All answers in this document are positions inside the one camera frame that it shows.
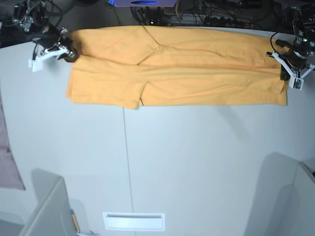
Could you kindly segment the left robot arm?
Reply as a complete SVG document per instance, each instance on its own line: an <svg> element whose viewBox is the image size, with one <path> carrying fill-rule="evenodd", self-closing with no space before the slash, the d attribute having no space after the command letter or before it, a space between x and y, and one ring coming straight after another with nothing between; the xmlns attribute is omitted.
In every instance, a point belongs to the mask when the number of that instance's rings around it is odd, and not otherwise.
<svg viewBox="0 0 315 236"><path fill-rule="evenodd" d="M281 64L280 79L292 81L293 88L300 89L305 77L315 69L311 58L315 56L315 2L291 6L293 42L273 40L273 52L267 55Z"/></svg>

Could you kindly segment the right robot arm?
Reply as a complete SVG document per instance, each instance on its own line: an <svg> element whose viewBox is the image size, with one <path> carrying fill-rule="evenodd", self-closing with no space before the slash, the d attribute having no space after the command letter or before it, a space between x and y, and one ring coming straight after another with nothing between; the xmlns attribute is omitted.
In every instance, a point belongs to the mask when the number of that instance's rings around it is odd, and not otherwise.
<svg viewBox="0 0 315 236"><path fill-rule="evenodd" d="M49 21L51 17L60 17L76 5L72 0L65 9L61 9L52 0L25 0L14 6L13 25L26 35L26 40L35 43L31 65L49 58L64 59L73 63L79 53L73 46L69 30L61 30Z"/></svg>

